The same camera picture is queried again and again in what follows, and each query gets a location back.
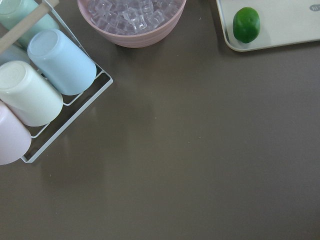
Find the pink plastic cup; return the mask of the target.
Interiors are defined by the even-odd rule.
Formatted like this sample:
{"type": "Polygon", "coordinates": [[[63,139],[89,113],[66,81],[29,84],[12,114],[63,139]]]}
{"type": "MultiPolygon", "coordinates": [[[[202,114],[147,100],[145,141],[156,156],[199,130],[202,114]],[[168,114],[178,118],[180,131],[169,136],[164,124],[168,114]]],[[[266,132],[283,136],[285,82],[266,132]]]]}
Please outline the pink plastic cup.
{"type": "Polygon", "coordinates": [[[30,132],[12,113],[0,102],[0,164],[6,165],[20,159],[30,148],[32,142],[30,132]]]}

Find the clear ice cubes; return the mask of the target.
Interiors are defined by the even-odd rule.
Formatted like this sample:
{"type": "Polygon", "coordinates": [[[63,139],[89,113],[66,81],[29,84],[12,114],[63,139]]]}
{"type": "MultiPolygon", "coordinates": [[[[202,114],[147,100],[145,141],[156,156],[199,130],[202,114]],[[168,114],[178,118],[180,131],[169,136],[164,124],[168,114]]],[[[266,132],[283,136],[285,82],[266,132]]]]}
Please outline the clear ice cubes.
{"type": "Polygon", "coordinates": [[[140,35],[167,23],[182,6],[181,0],[90,0],[90,21],[115,35],[140,35]]]}

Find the cream plastic cup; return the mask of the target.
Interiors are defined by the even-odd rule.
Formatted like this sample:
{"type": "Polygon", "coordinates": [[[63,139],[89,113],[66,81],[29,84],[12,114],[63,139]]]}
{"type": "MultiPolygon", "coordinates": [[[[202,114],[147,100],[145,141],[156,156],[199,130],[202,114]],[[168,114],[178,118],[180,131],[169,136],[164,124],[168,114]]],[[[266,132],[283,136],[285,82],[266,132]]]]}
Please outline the cream plastic cup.
{"type": "Polygon", "coordinates": [[[63,108],[62,95],[28,63],[20,60],[0,66],[0,99],[30,127],[52,122],[63,108]]]}

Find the mint green plastic cup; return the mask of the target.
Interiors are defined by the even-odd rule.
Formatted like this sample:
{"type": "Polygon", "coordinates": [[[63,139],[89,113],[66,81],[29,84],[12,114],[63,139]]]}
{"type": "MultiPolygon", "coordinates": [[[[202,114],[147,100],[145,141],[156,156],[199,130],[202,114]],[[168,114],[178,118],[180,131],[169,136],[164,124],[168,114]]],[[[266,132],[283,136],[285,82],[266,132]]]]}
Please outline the mint green plastic cup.
{"type": "MultiPolygon", "coordinates": [[[[37,7],[38,3],[34,0],[1,0],[0,23],[7,30],[11,30],[37,7]]],[[[29,42],[36,34],[48,29],[59,30],[60,28],[57,22],[49,14],[46,14],[17,41],[26,49],[29,42]]]]}

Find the pink bowl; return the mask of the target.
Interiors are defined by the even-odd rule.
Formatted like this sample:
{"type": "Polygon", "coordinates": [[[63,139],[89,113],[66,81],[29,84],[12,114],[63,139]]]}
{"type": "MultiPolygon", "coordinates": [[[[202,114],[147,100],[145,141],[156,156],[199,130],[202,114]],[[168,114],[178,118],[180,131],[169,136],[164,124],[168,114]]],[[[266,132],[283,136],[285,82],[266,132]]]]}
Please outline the pink bowl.
{"type": "Polygon", "coordinates": [[[173,15],[173,17],[168,20],[168,22],[152,31],[136,35],[117,35],[101,30],[91,22],[91,15],[88,11],[89,0],[77,0],[77,5],[85,21],[98,34],[100,34],[111,43],[126,48],[144,48],[160,42],[174,29],[183,13],[186,0],[180,0],[179,2],[181,3],[180,8],[175,13],[175,15],[173,15]]]}

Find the light blue plastic cup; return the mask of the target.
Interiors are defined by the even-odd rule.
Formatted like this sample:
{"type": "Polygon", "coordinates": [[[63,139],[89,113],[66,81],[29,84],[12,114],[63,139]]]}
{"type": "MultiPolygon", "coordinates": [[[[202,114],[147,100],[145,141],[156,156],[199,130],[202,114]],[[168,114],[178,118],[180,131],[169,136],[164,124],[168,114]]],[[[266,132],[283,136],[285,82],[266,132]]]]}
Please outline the light blue plastic cup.
{"type": "Polygon", "coordinates": [[[37,33],[28,44],[27,54],[63,95],[86,91],[96,78],[96,64],[59,29],[37,33]]]}

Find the beige rabbit tray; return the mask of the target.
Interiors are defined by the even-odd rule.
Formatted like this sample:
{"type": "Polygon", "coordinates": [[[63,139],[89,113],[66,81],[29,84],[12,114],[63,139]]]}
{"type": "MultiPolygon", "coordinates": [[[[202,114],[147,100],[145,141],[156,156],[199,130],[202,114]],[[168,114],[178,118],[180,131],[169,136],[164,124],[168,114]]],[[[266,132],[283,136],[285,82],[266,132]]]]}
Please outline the beige rabbit tray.
{"type": "Polygon", "coordinates": [[[314,42],[320,40],[320,2],[318,0],[217,0],[225,43],[237,52],[314,42]],[[237,11],[250,7],[260,18],[260,32],[250,43],[233,34],[237,11]]]}

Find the green lime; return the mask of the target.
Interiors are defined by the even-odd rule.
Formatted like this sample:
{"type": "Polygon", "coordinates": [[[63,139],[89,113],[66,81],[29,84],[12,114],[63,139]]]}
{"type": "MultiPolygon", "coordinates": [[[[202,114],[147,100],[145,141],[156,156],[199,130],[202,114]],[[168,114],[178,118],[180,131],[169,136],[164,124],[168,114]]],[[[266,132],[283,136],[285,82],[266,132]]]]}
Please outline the green lime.
{"type": "Polygon", "coordinates": [[[248,44],[260,33],[260,16],[252,7],[243,7],[236,12],[232,21],[232,31],[236,40],[248,44]]]}

